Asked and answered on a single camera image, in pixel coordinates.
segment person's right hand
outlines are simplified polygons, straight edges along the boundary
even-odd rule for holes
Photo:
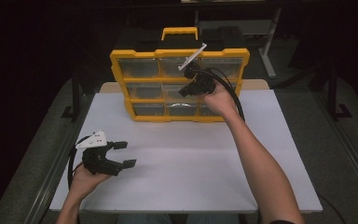
[[[214,92],[211,94],[202,94],[200,95],[200,99],[205,102],[209,109],[222,117],[228,116],[228,114],[232,112],[237,113],[234,100],[226,88],[216,80],[214,84]]]

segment electrical cord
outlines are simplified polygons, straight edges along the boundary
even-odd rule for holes
[[[71,184],[72,184],[72,181],[74,180],[74,171],[83,163],[83,162],[79,163],[76,166],[76,168],[74,169],[74,161],[75,161],[75,156],[77,153],[76,145],[83,142],[84,140],[86,140],[89,137],[90,137],[90,135],[78,140],[77,143],[72,146],[71,151],[69,152],[69,161],[68,161],[68,169],[67,169],[68,189],[71,189]],[[77,224],[80,224],[80,216],[79,215],[77,215]]]
[[[337,214],[337,216],[339,217],[339,219],[341,220],[341,222],[343,224],[347,224],[347,222],[345,221],[344,217],[341,215],[341,213],[338,211],[338,209],[336,209],[336,207],[330,203],[321,193],[319,193],[318,191],[316,191],[316,195],[318,195],[322,200],[324,200]]]
[[[228,91],[228,93],[230,94],[231,98],[234,100],[235,105],[237,106],[237,110],[238,113],[240,114],[241,118],[243,120],[245,120],[245,116],[243,115],[243,110],[242,110],[242,106],[241,106],[241,102],[240,99],[237,96],[237,93],[235,93],[235,91],[232,89],[232,86],[228,85],[224,79],[222,79],[220,76],[218,76],[215,73],[212,72],[207,72],[204,70],[193,70],[194,72],[199,72],[199,73],[203,73],[205,75],[211,76],[213,77],[216,81],[220,82],[220,84],[222,84],[226,90]]]

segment hand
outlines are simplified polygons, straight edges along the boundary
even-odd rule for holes
[[[79,200],[83,200],[99,184],[108,179],[111,175],[95,174],[93,175],[83,164],[75,170],[74,179],[72,180],[69,193]]]
[[[223,117],[228,116],[229,113],[237,113],[234,100],[228,93],[226,88],[218,81],[214,81],[214,92],[211,94],[202,94],[199,96],[201,100],[210,108],[214,113]]]
[[[104,174],[93,175],[83,164],[79,165],[75,170],[71,188],[63,203],[56,224],[76,224],[78,210],[83,199],[110,176]]]

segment forearm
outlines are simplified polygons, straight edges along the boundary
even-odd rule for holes
[[[243,170],[264,221],[292,217],[289,221],[302,223],[296,197],[281,166],[236,111],[228,111],[223,117],[234,137]]]
[[[81,201],[81,199],[74,197],[69,193],[63,203],[56,224],[76,224]]]

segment black cable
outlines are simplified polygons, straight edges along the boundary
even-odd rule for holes
[[[321,199],[323,199],[337,214],[337,216],[339,217],[339,219],[342,221],[343,224],[347,224],[347,222],[345,221],[344,217],[341,215],[341,213],[338,211],[338,209],[336,209],[336,207],[330,203],[322,194],[320,194],[318,191],[316,191],[316,195],[318,195]]]
[[[71,148],[71,151],[69,152],[69,161],[68,161],[68,175],[67,175],[67,179],[68,179],[68,189],[71,189],[71,184],[72,181],[74,180],[74,161],[75,161],[75,156],[77,153],[77,149],[76,149],[76,145],[83,142],[85,139],[89,138],[90,136],[86,136],[81,138],[80,140],[77,141],[76,144],[74,144]],[[80,216],[77,215],[77,224],[80,224]]]
[[[206,72],[206,71],[203,71],[203,70],[193,70],[193,71],[203,73],[203,74],[208,75],[208,76],[212,76],[216,81],[220,82],[220,84],[222,84],[226,88],[226,90],[228,91],[228,93],[230,94],[232,99],[234,100],[234,103],[237,106],[237,110],[238,110],[238,113],[240,114],[241,118],[243,120],[245,120],[245,116],[243,115],[243,111],[242,111],[241,102],[240,102],[240,99],[237,96],[237,93],[235,93],[235,91],[225,82],[224,79],[222,79],[220,76],[218,76],[215,73],[210,73],[210,72]]]
[[[231,87],[231,89],[234,89],[234,87],[231,85],[231,82],[228,80],[228,77],[226,76],[226,74],[224,74],[222,71],[220,71],[219,69],[217,68],[209,68],[211,70],[216,70],[217,72],[219,72],[223,77],[225,77],[228,85]]]

